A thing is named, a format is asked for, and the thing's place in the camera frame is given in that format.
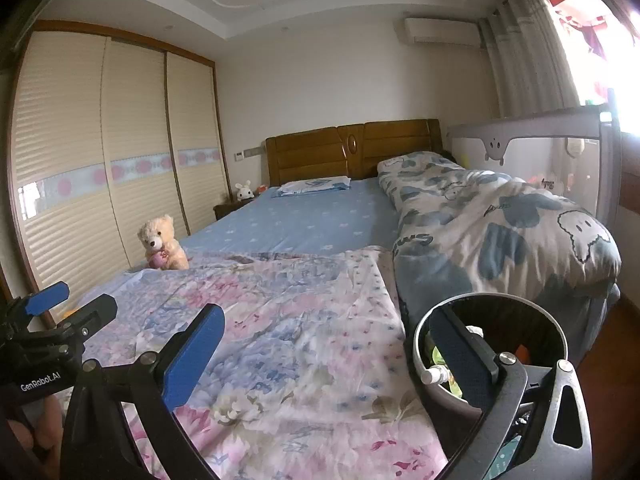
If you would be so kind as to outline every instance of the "gray patterned comforter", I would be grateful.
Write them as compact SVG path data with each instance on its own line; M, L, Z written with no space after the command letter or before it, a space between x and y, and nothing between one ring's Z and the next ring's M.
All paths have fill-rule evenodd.
M550 312L582 359L620 296L618 248L588 211L431 152L384 160L378 177L400 212L394 267L409 333L451 296L507 292Z

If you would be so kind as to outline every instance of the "wardrobe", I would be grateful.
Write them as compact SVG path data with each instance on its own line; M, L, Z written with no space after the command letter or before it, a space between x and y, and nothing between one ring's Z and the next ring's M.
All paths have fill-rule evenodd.
M35 290L70 297L144 259L137 238L169 214L183 238L226 202L214 73L167 50L103 34L36 31L17 75L8 181Z

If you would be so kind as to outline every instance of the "pillow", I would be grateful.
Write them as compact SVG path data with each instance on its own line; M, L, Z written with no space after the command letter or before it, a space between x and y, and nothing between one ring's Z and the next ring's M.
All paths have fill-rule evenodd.
M435 164L451 165L453 162L433 152L413 152L406 155L395 156L378 163L378 176L389 173L402 173L404 176L418 176Z
M351 179L348 176L329 176L327 178L312 178L310 180L287 182L284 186L280 186L280 189L277 190L275 195L299 195L318 191L349 189L350 187Z

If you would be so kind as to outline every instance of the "decorative stripe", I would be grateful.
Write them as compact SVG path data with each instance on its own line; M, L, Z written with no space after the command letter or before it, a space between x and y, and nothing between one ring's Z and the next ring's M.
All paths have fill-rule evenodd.
M217 148L179 150L178 166L188 168L211 164L220 160ZM115 184L122 184L146 176L155 176L174 170L169 153L133 156L111 161L111 176ZM104 164L65 171L18 188L22 218L33 218L68 200L107 189Z

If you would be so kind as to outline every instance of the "wooden headboard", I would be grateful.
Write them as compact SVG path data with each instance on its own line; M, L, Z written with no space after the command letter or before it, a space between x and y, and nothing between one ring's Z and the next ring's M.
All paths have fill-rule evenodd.
M442 152L437 119L330 126L266 140L271 186L292 180L347 175L374 177L381 160L427 150Z

